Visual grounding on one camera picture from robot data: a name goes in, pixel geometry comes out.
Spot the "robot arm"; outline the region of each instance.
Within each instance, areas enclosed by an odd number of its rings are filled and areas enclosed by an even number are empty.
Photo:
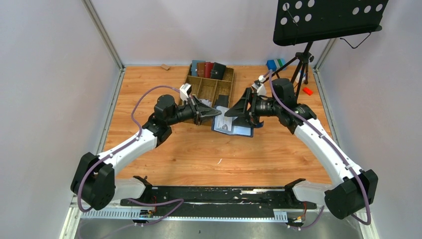
[[[82,188],[82,199],[95,210],[104,208],[110,201],[125,198],[140,198],[146,187],[151,186],[145,179],[115,179],[125,166],[144,153],[162,144],[172,133],[171,125],[193,120],[196,125],[220,115],[221,112],[204,105],[195,96],[190,95],[191,86],[184,84],[180,88],[183,106],[176,105],[170,95],[158,98],[154,113],[142,126],[142,130],[118,146],[98,155],[86,153],[82,156],[72,181],[71,190],[78,193],[79,186],[89,169],[100,161],[91,172]]]
[[[312,110],[306,105],[297,103],[294,87],[289,79],[272,81],[276,96],[273,94],[271,98],[265,96],[264,79],[265,77],[261,76],[252,88],[246,88],[243,96],[225,113],[225,116],[237,117],[233,121],[234,125],[249,127],[261,126],[260,117],[276,116],[283,126],[312,151],[327,171],[332,184],[311,183],[305,179],[298,179],[286,185],[286,191],[291,192],[292,199],[325,205],[334,216],[343,219],[365,206],[357,179],[350,170],[353,169],[364,185],[368,202],[371,204],[378,183],[378,177],[374,171],[363,171],[333,142]],[[316,133],[308,124],[287,112],[278,104],[275,97],[278,97],[288,109],[306,119],[322,134]],[[347,166],[339,154],[347,160]]]

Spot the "wooden organizer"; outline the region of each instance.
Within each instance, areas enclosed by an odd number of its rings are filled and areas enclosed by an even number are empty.
[[[226,67],[222,80],[196,77],[191,75],[191,67],[189,66],[188,73],[186,76],[185,83],[192,85],[192,95],[195,95],[198,99],[205,99],[212,102],[214,106],[218,95],[227,95],[228,102],[230,103],[231,92],[234,81],[234,69]],[[187,123],[193,123],[193,120],[185,121]],[[203,125],[211,126],[212,120],[203,123]]]

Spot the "red eraser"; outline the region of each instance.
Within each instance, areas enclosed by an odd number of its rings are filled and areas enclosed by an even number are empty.
[[[311,91],[308,87],[305,87],[305,88],[303,89],[303,91],[304,91],[306,94],[308,94],[309,96],[313,94],[313,91]]]

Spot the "brown wallet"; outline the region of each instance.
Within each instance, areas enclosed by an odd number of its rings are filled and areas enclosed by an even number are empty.
[[[204,73],[205,73],[205,62],[198,62],[197,63],[197,73],[198,73],[198,77],[204,77]]]

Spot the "wood grain surface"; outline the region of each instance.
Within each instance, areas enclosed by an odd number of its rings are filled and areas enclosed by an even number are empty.
[[[246,87],[259,75],[267,72],[266,66],[230,66],[235,80],[230,106],[237,102]],[[294,67],[282,71],[280,77],[290,78]],[[128,67],[123,79],[105,150],[113,148],[137,132],[130,113],[139,97],[157,85],[179,88],[185,81],[188,66],[172,66],[168,71],[161,67]],[[329,131],[313,75],[308,85],[314,94],[304,92],[299,102],[307,104],[316,113],[324,128]],[[178,94],[170,89],[151,92],[139,105],[135,117],[144,124],[153,112],[157,98],[171,94],[178,102]],[[312,182],[330,183],[324,168],[311,151],[287,128],[273,118],[261,118],[264,127],[255,129],[254,137],[229,136],[211,131],[209,126],[179,123],[172,126],[173,133],[161,146],[140,156],[118,175],[148,176],[153,185],[195,186],[283,186],[298,178]]]

